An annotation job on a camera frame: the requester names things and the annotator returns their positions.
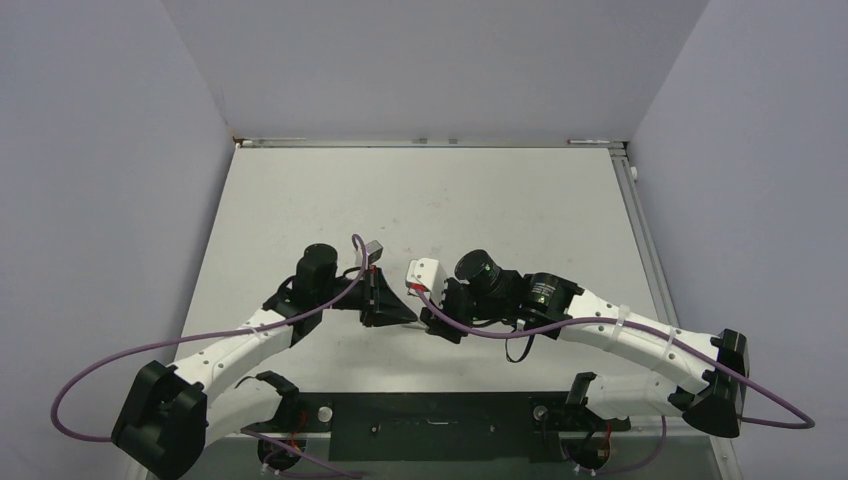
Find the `white remote control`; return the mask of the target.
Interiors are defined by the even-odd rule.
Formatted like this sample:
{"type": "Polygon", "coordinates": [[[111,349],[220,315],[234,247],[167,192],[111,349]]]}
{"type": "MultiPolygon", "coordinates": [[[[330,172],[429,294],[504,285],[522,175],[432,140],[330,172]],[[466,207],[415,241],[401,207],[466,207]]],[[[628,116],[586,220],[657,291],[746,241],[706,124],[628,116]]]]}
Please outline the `white remote control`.
{"type": "Polygon", "coordinates": [[[404,324],[401,325],[401,328],[426,331],[427,325],[425,323],[421,322],[420,320],[418,320],[416,322],[404,323],[404,324]]]}

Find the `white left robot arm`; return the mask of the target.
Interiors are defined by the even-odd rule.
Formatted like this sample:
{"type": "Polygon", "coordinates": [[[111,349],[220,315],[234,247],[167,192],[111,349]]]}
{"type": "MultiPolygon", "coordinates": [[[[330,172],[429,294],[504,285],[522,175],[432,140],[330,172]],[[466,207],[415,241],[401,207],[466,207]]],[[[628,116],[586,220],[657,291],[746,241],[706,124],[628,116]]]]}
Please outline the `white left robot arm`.
{"type": "Polygon", "coordinates": [[[330,245],[305,248],[290,282],[283,283],[234,335],[169,365],[152,361],[137,373],[110,440],[160,479],[185,475],[203,451],[245,426],[274,430],[296,421],[297,388],[273,372],[244,387],[238,381],[264,360],[311,333],[324,309],[352,310],[365,327],[414,323],[416,314],[390,289],[375,262],[382,248],[367,244],[354,279],[337,273],[330,245]]]}

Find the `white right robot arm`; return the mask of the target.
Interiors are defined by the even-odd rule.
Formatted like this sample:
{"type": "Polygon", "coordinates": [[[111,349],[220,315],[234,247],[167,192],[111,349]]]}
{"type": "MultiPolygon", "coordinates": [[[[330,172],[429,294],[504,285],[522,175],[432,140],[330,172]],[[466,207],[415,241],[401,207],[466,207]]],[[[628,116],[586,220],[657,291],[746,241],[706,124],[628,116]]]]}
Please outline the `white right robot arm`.
{"type": "Polygon", "coordinates": [[[453,343],[466,335],[485,337],[474,322],[494,320],[511,328],[503,340],[545,336],[645,368],[631,376],[576,375],[564,404],[567,419],[579,428],[668,416],[716,437],[740,434],[749,360],[747,338],[735,330],[707,334],[664,324],[554,274],[503,269],[482,249],[464,255],[453,276],[435,259],[414,259],[405,284],[424,303],[428,332],[453,343]]]}

